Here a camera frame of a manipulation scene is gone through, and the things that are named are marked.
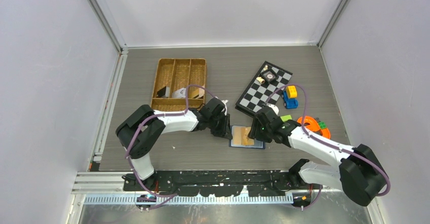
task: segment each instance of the wood grain surface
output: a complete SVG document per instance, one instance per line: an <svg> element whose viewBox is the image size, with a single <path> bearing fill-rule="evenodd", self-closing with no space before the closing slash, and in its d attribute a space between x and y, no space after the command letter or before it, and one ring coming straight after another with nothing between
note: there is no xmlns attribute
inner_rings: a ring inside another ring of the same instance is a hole
<svg viewBox="0 0 430 224"><path fill-rule="evenodd" d="M293 73L290 83L301 84L308 94L308 115L319 117L332 140L349 144L333 90L317 47L168 48L130 50L116 101L100 170L129 170L124 148L115 129L142 104L149 104L157 62L160 58L205 58L207 88L220 99L228 99L231 125L250 126L252 118L234 109L257 69L267 60ZM280 115L298 119L303 113L303 92L298 91L298 109L287 110L282 98ZM161 135L150 152L160 170L288 169L300 158L322 163L308 153L282 144L268 143L265 150L232 148L228 140L213 137L208 129Z"/></svg>

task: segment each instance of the toy car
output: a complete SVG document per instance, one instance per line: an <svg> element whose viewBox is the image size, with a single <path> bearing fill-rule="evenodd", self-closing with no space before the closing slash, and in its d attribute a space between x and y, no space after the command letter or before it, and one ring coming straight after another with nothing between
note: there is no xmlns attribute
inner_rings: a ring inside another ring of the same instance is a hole
<svg viewBox="0 0 430 224"><path fill-rule="evenodd" d="M285 90L282 92L282 98L284 100L283 105L286 109L295 109L299 106L299 101L295 98L288 98L288 95Z"/></svg>

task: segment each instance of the wooden tray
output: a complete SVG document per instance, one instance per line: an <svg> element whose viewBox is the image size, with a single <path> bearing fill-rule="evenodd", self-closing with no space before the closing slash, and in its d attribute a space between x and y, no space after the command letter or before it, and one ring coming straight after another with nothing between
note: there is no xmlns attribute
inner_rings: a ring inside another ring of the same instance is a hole
<svg viewBox="0 0 430 224"><path fill-rule="evenodd" d="M172 93L187 85L206 85L206 60L203 58L162 58L158 61L152 92L151 108L159 111L185 110L185 98L171 98ZM170 87L169 98L156 98L157 91ZM189 93L196 89L191 87ZM198 107L205 102L206 93L201 99L189 99L190 107Z"/></svg>

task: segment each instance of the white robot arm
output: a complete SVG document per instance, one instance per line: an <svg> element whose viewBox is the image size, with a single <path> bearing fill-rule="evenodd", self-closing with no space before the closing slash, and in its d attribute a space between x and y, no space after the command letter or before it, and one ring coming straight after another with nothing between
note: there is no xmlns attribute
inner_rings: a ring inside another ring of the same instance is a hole
<svg viewBox="0 0 430 224"><path fill-rule="evenodd" d="M161 134L209 128L214 136L232 139L230 115L224 110L224 103L217 98L211 99L201 109L190 108L182 116L166 116L164 112L152 110L148 105L143 105L118 127L116 134L127 149L138 124L149 116L164 115L146 123L146 128L142 129L130 151L134 169L138 177L144 180L154 173L149 151ZM289 170L289 178L293 186L299 187L306 183L330 186L342 190L357 204L367 206L386 185L384 177L369 164L348 153L317 142L305 134L299 123L293 120L283 122L277 115L278 112L278 108L274 105L267 105L260 109L254 117L248 137L263 142L274 140L276 143L308 152L328 163L327 166L307 159L299 160ZM317 134L312 136L324 139L326 144L334 145L336 148L357 153L382 169L372 150L363 144L353 147L325 139Z"/></svg>

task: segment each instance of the chessboard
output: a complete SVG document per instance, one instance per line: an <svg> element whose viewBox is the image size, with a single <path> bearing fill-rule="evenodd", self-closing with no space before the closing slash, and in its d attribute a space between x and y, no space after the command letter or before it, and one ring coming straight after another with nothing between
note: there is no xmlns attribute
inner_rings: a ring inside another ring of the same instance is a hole
<svg viewBox="0 0 430 224"><path fill-rule="evenodd" d="M260 84L260 82L257 81L257 77L260 76L260 72L263 71L266 65L268 69L272 69L278 75L278 78L270 83L265 82L263 84ZM239 100L237 100L235 108L250 117L254 117L255 113L258 112L258 110L260 110L262 107L264 107L267 98L277 88L286 85L288 81L290 81L292 75L293 73L289 72L288 70L285 70L265 61L251 80L248 87L242 93ZM281 94L282 90L278 91L275 95L272 96L268 103L276 104Z"/></svg>

